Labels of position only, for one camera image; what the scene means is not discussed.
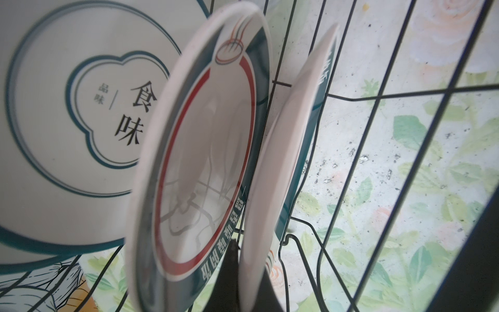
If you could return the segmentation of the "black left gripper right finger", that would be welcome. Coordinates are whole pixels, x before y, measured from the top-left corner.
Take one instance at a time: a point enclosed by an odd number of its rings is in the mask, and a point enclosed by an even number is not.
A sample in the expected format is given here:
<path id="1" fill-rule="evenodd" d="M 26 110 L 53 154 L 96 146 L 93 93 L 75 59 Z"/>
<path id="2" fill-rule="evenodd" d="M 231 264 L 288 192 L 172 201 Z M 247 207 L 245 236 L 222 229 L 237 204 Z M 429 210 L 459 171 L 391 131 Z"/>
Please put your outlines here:
<path id="1" fill-rule="evenodd" d="M 264 270 L 257 298 L 255 301 L 256 312 L 283 312 L 281 304 L 275 295 L 269 274 Z"/>

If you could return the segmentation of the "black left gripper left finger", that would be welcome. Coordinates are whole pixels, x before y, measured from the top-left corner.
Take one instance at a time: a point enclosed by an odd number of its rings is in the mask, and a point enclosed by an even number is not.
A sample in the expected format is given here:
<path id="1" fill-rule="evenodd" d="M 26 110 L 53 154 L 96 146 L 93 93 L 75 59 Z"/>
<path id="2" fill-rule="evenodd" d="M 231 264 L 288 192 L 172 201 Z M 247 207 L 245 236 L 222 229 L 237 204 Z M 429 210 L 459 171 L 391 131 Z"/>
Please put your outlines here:
<path id="1" fill-rule="evenodd" d="M 204 312 L 239 311 L 238 275 L 239 245 L 235 239 L 231 239 Z"/>

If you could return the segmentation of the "grey rimmed back plate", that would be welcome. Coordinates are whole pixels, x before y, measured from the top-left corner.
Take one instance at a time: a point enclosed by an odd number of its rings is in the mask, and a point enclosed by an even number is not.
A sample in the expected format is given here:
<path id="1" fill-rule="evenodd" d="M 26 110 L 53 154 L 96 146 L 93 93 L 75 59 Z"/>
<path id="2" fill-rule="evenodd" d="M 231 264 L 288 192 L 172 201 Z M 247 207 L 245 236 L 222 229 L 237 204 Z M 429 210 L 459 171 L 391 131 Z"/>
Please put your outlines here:
<path id="1" fill-rule="evenodd" d="M 239 304 L 251 311 L 280 211 L 296 169 L 309 117 L 323 98 L 339 36 L 334 23 L 310 53 L 293 83 L 262 148 L 246 204 L 246 225 L 239 261 Z"/>

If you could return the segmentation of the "dark rimmed back plate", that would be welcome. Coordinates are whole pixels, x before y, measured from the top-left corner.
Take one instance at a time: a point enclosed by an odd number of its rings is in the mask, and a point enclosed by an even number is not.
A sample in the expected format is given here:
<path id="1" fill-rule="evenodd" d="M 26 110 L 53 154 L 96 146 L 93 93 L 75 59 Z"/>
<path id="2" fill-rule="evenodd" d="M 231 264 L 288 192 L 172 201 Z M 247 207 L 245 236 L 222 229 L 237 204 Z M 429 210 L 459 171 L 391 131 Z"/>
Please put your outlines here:
<path id="1" fill-rule="evenodd" d="M 270 32 L 249 1 L 197 30 L 149 122 L 129 204 L 128 297 L 136 311 L 186 311 L 222 260 L 264 137 Z"/>

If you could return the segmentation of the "black wire dish rack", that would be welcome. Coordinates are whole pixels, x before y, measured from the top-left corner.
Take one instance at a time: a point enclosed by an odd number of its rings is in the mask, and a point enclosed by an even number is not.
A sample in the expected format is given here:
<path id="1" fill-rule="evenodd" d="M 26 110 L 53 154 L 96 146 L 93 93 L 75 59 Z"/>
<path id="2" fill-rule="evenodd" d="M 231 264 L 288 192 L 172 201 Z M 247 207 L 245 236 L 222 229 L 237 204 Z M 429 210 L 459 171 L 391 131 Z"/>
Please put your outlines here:
<path id="1" fill-rule="evenodd" d="M 339 36 L 266 270 L 283 311 L 424 311 L 498 188 L 497 1 L 256 1 L 264 139 Z M 1 273 L 2 311 L 133 311 L 125 241 Z"/>

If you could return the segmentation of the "large white back plate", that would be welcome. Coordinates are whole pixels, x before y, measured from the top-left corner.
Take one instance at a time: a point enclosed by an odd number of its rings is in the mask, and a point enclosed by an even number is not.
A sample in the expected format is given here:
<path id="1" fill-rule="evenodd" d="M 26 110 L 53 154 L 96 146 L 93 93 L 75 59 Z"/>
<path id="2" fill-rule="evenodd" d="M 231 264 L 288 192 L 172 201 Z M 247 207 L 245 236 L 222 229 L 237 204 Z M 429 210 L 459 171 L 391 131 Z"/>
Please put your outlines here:
<path id="1" fill-rule="evenodd" d="M 1 2 L 1 273 L 119 246 L 204 1 Z"/>

